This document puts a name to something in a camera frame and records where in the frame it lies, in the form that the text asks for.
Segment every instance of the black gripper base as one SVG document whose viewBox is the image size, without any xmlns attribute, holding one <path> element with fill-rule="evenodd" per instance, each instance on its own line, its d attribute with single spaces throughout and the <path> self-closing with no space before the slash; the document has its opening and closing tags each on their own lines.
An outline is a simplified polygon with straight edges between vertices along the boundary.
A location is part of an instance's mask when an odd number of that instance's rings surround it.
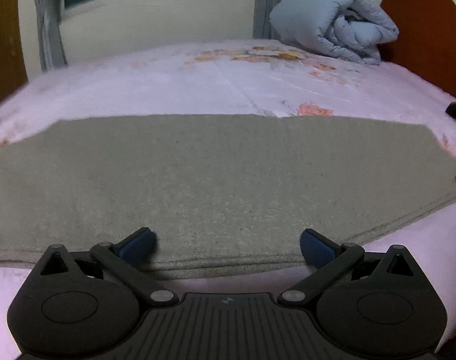
<svg viewBox="0 0 456 360">
<path fill-rule="evenodd" d="M 148 312 L 115 349 L 83 360 L 120 359 L 364 360 L 327 341 L 304 310 L 279 306 L 269 294 L 187 294 L 176 306 Z"/>
</svg>

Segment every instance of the floral bedsheet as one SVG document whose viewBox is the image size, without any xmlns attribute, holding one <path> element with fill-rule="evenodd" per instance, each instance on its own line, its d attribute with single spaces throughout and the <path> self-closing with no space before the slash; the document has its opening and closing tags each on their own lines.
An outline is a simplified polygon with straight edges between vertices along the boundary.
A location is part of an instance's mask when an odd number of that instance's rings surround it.
<svg viewBox="0 0 456 360">
<path fill-rule="evenodd" d="M 47 73 L 0 106 L 0 147 L 59 120 L 152 114 L 352 116 L 426 125 L 456 156 L 454 98 L 391 63 L 355 64 L 275 40 L 146 50 Z"/>
</svg>

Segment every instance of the wooden headboard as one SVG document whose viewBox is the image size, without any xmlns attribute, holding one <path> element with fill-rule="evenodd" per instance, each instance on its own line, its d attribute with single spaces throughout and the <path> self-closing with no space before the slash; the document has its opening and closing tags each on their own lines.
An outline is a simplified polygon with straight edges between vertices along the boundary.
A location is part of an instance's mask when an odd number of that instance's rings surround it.
<svg viewBox="0 0 456 360">
<path fill-rule="evenodd" d="M 456 97 L 456 5 L 452 0 L 382 0 L 400 29 L 383 45 L 385 61 L 404 66 Z"/>
</svg>

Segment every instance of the metal pivot screw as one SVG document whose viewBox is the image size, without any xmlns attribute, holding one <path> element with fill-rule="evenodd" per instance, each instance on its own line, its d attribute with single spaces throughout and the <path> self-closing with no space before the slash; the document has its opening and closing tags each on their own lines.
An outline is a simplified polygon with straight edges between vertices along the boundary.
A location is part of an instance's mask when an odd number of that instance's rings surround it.
<svg viewBox="0 0 456 360">
<path fill-rule="evenodd" d="M 173 292 L 167 291 L 165 289 L 152 292 L 150 295 L 151 300 L 154 300 L 155 302 L 169 302 L 174 297 L 175 295 Z"/>
<path fill-rule="evenodd" d="M 283 292 L 281 297 L 288 302 L 301 302 L 305 298 L 305 294 L 301 291 L 291 289 Z"/>
</svg>

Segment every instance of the folded comforter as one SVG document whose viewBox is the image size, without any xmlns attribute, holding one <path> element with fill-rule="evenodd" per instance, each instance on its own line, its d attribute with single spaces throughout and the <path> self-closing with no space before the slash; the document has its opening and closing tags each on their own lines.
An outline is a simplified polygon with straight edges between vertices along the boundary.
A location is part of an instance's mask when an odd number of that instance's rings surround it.
<svg viewBox="0 0 456 360">
<path fill-rule="evenodd" d="M 399 34 L 386 12 L 368 0 L 283 0 L 270 20 L 283 43 L 366 64 L 379 64 L 377 45 Z"/>
</svg>

